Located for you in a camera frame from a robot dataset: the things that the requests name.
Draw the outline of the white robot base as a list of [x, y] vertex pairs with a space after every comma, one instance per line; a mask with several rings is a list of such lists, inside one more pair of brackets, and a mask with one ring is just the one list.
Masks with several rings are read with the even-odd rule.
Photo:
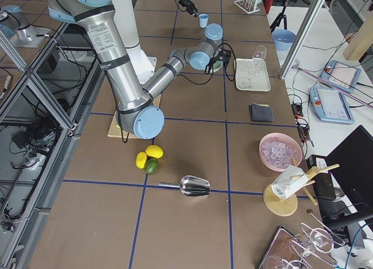
[[111, 0], [114, 8], [114, 22], [119, 31], [121, 40], [131, 59], [135, 73], [141, 84], [153, 76], [155, 57], [148, 57], [142, 50], [133, 11], [132, 0]]

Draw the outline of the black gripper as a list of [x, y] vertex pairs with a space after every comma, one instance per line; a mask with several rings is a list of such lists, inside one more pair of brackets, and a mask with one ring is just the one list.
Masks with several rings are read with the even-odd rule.
[[227, 67], [231, 59], [231, 51], [226, 50], [224, 48], [220, 48], [217, 54], [210, 59], [209, 63], [207, 64], [207, 73], [208, 74], [213, 74], [212, 72], [213, 69], [213, 64], [217, 61], [222, 61], [223, 66], [222, 67]]
[[181, 9], [181, 7], [184, 8], [185, 11], [188, 11], [188, 13], [193, 16], [197, 17], [198, 9], [195, 7], [195, 5], [191, 5], [190, 0], [179, 0], [178, 1], [178, 7]]

